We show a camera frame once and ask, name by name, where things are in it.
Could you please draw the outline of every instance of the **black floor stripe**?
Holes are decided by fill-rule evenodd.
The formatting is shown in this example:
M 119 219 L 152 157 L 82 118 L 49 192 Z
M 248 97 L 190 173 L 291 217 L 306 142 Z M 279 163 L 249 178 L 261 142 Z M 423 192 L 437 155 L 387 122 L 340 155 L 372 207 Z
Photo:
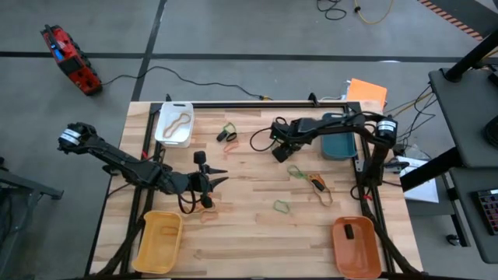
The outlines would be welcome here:
M 85 53 L 88 58 L 143 58 L 143 53 Z M 50 52 L 42 51 L 0 51 L 0 58 L 51 58 Z
M 498 14 L 476 0 L 430 0 L 438 8 L 449 13 L 466 26 L 479 32 L 482 37 L 498 28 Z
M 406 57 L 406 56 L 365 56 L 365 55 L 307 55 L 307 54 L 152 54 L 152 59 L 171 60 L 234 60 L 234 61 L 350 61 L 350 62 L 436 62 L 456 63 L 459 57 Z M 498 58 L 490 58 L 489 63 L 498 63 Z
M 154 45 L 156 44 L 157 34 L 159 32 L 159 28 L 161 25 L 161 17 L 163 16 L 164 6 L 166 5 L 167 0 L 161 0 L 159 3 L 159 7 L 157 8 L 156 18 L 154 19 L 153 28 L 150 31 L 149 42 L 147 43 L 146 53 L 142 60 L 142 65 L 140 65 L 139 75 L 143 75 L 147 68 L 149 67 L 150 58 L 153 53 Z M 135 83 L 135 88 L 133 89 L 132 101 L 139 101 L 140 94 L 142 94 L 142 87 L 146 77 L 141 77 L 137 79 Z

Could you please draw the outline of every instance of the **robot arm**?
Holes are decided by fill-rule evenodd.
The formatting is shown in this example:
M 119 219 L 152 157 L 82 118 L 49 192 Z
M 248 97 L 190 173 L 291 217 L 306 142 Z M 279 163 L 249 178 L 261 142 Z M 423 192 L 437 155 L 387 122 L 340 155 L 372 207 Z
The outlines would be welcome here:
M 178 195 L 178 202 L 182 212 L 186 212 L 182 201 L 192 203 L 189 213 L 194 211 L 195 203 L 199 201 L 205 208 L 211 208 L 212 201 L 208 193 L 212 192 L 216 185 L 228 179 L 228 177 L 223 177 L 209 181 L 206 174 L 225 173 L 226 170 L 216 170 L 206 165 L 204 152 L 194 154 L 194 161 L 198 164 L 199 171 L 182 174 L 174 172 L 171 166 L 163 163 L 151 162 L 148 159 L 136 159 L 108 144 L 97 135 L 93 126 L 80 122 L 68 124 L 58 142 L 58 149 L 62 152 L 66 154 L 74 152 L 77 155 L 89 153 L 107 164 L 103 167 L 104 171 L 112 175 L 113 170 L 119 170 L 123 178 L 135 186 L 152 188 L 165 194 Z M 181 196 L 185 191 L 191 192 L 192 201 L 187 201 Z M 194 191 L 202 193 L 201 199 L 198 201 L 195 200 Z
M 363 180 L 371 179 L 377 185 L 382 183 L 384 161 L 389 149 L 396 144 L 398 123 L 391 116 L 360 112 L 352 115 L 338 114 L 336 117 L 321 120 L 305 117 L 291 121 L 290 124 L 282 120 L 279 117 L 272 123 L 270 134 L 270 138 L 280 143 L 280 146 L 272 151 L 280 163 L 299 151 L 304 144 L 311 144 L 317 136 L 355 132 L 374 145 L 372 157 L 365 162 L 363 168 Z M 375 127 L 373 133 L 365 128 L 367 125 Z

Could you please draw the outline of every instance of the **wooden table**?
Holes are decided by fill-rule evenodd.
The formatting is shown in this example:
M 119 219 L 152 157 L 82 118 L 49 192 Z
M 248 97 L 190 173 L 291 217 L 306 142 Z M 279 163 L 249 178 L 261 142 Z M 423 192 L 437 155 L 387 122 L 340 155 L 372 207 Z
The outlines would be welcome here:
M 131 103 L 128 109 L 120 149 L 136 157 L 141 154 L 149 106 L 150 103 Z M 362 110 L 381 111 L 376 102 L 362 102 L 361 106 Z M 217 214 L 184 215 L 177 263 L 163 277 L 342 276 L 335 266 L 331 225 L 338 217 L 361 215 L 359 202 L 349 195 L 356 183 L 352 161 L 324 160 L 318 139 L 284 163 L 278 163 L 270 151 L 255 152 L 248 143 L 255 131 L 268 127 L 275 117 L 290 121 L 299 117 L 321 117 L 332 111 L 341 112 L 331 108 L 195 109 L 190 147 L 168 148 L 164 162 L 176 171 L 193 172 L 197 170 L 193 153 L 205 150 L 211 167 L 229 170 L 229 173 L 210 177 L 228 175 L 230 179 L 213 193 Z M 228 121 L 237 126 L 240 146 L 224 153 L 225 143 L 218 143 L 216 136 Z M 254 139 L 257 148 L 270 143 L 268 133 Z M 289 176 L 286 169 L 292 164 L 324 178 L 334 198 L 331 207 L 319 204 L 308 182 Z M 386 173 L 384 179 L 399 184 L 397 175 Z M 114 178 L 110 191 L 124 183 L 123 178 Z M 125 188 L 107 200 L 90 272 L 99 271 L 125 238 L 133 189 Z M 389 237 L 415 268 L 422 269 L 402 189 L 387 184 L 378 189 Z M 289 214 L 272 209 L 277 199 L 290 203 Z M 159 192 L 154 197 L 153 209 L 180 212 L 175 195 Z M 377 246 L 385 270 L 378 239 Z

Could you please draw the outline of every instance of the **teal container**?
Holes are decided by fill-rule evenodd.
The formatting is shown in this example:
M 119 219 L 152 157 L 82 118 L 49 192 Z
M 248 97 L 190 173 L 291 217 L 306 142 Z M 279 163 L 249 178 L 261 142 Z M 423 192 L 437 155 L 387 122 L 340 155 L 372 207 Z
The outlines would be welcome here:
M 322 117 L 332 119 L 331 113 Z M 352 132 L 321 136 L 321 155 L 329 160 L 347 160 L 356 156 L 355 135 Z

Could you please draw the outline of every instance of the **orange plastic bin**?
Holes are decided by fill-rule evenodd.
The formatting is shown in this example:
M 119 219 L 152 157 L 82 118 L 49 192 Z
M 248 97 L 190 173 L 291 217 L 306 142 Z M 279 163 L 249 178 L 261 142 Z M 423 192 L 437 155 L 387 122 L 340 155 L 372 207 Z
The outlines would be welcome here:
M 347 278 L 376 279 L 381 260 L 374 224 L 365 217 L 341 217 L 332 226 L 337 269 Z
M 161 211 L 147 212 L 144 219 L 139 255 L 132 266 L 140 272 L 165 274 L 177 261 L 183 221 L 177 213 Z

